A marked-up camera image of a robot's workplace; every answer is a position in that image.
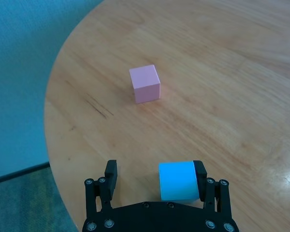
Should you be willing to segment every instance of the carpet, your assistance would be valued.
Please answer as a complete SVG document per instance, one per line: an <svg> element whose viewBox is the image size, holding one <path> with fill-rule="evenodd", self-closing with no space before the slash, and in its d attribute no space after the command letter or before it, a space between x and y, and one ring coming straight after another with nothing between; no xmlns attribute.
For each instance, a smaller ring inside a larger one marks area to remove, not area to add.
<svg viewBox="0 0 290 232"><path fill-rule="evenodd" d="M0 232L76 232L50 168L0 183Z"/></svg>

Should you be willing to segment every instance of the screw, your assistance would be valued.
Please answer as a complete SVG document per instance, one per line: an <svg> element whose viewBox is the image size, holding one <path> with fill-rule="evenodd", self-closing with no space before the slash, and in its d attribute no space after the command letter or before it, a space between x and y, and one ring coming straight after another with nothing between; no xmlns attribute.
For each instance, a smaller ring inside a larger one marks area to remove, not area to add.
<svg viewBox="0 0 290 232"><path fill-rule="evenodd" d="M223 227L226 229L226 231L228 232L233 232L234 231L234 227L233 225L231 225L230 223L224 223Z"/></svg>
<svg viewBox="0 0 290 232"><path fill-rule="evenodd" d="M86 184L90 185L92 183L92 179L87 179L85 182Z"/></svg>
<svg viewBox="0 0 290 232"><path fill-rule="evenodd" d="M210 183L210 184L213 184L214 180L213 180L213 179L210 179L210 178L208 178L208 179L207 179L207 182L208 182L208 183Z"/></svg>
<svg viewBox="0 0 290 232"><path fill-rule="evenodd" d="M227 181L225 181L225 180L221 180L220 182L222 185L228 185Z"/></svg>
<svg viewBox="0 0 290 232"><path fill-rule="evenodd" d="M87 224L87 230L88 231L94 231L96 229L96 227L97 227L97 224L94 223L94 222L90 222L90 223Z"/></svg>
<svg viewBox="0 0 290 232"><path fill-rule="evenodd" d="M148 204L147 202L144 202L144 203L143 203L143 207L144 207L144 208L149 208L149 204Z"/></svg>
<svg viewBox="0 0 290 232"><path fill-rule="evenodd" d="M173 203L168 203L167 204L169 208L173 209L174 208L174 204Z"/></svg>
<svg viewBox="0 0 290 232"><path fill-rule="evenodd" d="M115 224L115 223L114 223L113 220L108 219L108 220L105 221L104 226L105 226L106 228L111 228L111 227L114 226L114 224Z"/></svg>
<svg viewBox="0 0 290 232"><path fill-rule="evenodd" d="M205 224L207 225L208 228L213 229L215 228L215 224L213 221L206 221Z"/></svg>

